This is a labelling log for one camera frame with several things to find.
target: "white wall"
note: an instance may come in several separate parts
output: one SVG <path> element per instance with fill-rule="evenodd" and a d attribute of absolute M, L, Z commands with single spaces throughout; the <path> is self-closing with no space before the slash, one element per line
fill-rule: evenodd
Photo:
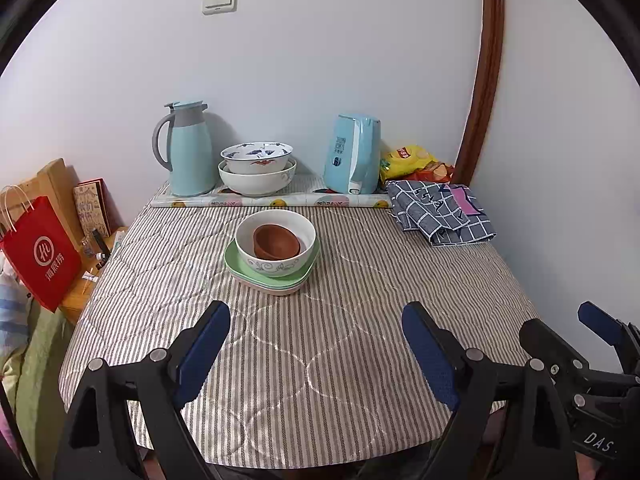
<path fill-rule="evenodd" d="M 591 361 L 613 349 L 591 300 L 640 326 L 640 88 L 577 0 L 506 0 L 506 37 L 474 190 L 543 320 Z"/>
<path fill-rule="evenodd" d="M 130 222 L 166 178 L 150 148 L 168 101 L 204 99 L 218 148 L 288 142 L 320 172 L 334 117 L 382 120 L 391 146 L 453 162 L 481 0 L 58 0 L 0 77 L 0 184 L 62 156 L 105 179 Z"/>

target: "blue striped pillow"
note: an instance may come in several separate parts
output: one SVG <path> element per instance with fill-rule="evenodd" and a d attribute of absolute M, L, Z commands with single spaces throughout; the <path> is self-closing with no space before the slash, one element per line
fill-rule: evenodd
<path fill-rule="evenodd" d="M 9 355 L 27 343 L 27 296 L 18 283 L 0 274 L 0 371 Z"/>

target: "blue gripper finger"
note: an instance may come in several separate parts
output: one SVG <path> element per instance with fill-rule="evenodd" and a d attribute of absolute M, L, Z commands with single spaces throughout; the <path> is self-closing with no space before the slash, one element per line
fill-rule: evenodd
<path fill-rule="evenodd" d="M 613 319 L 591 301 L 581 304 L 578 309 L 578 319 L 607 344 L 613 346 L 622 341 L 622 323 Z"/>
<path fill-rule="evenodd" d="M 402 311 L 402 331 L 433 395 L 454 411 L 460 403 L 454 384 L 454 369 L 425 325 L 420 304 L 409 303 Z"/>
<path fill-rule="evenodd" d="M 198 334 L 177 367 L 178 389 L 174 394 L 174 404 L 178 408 L 181 409 L 200 393 L 200 389 L 209 375 L 209 370 L 211 370 L 213 362 L 225 342 L 230 326 L 229 307 L 219 301 L 209 322 Z"/>

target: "silver screw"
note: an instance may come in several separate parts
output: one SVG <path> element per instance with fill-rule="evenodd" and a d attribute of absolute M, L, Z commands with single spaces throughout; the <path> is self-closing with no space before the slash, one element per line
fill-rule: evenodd
<path fill-rule="evenodd" d="M 164 348 L 156 348 L 149 354 L 149 358 L 157 363 L 158 361 L 162 361 L 166 357 L 166 350 Z"/>
<path fill-rule="evenodd" d="M 541 372 L 545 369 L 545 364 L 540 359 L 536 358 L 533 358 L 531 361 L 529 361 L 529 366 L 537 372 Z"/>
<path fill-rule="evenodd" d="M 472 361 L 482 361 L 482 358 L 484 358 L 482 350 L 478 350 L 477 348 L 470 348 L 467 350 L 466 356 Z"/>
<path fill-rule="evenodd" d="M 100 368 L 102 368 L 102 359 L 100 359 L 99 357 L 97 357 L 95 359 L 91 359 L 89 361 L 89 370 L 91 370 L 92 372 L 95 372 L 96 370 L 99 370 Z"/>

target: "yellow chip bag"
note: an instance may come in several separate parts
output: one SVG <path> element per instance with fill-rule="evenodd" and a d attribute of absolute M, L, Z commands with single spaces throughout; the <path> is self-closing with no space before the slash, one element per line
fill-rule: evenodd
<path fill-rule="evenodd" d="M 380 180 L 386 182 L 390 178 L 400 178 L 416 170 L 422 170 L 430 162 L 439 160 L 420 146 L 403 146 L 380 159 Z"/>

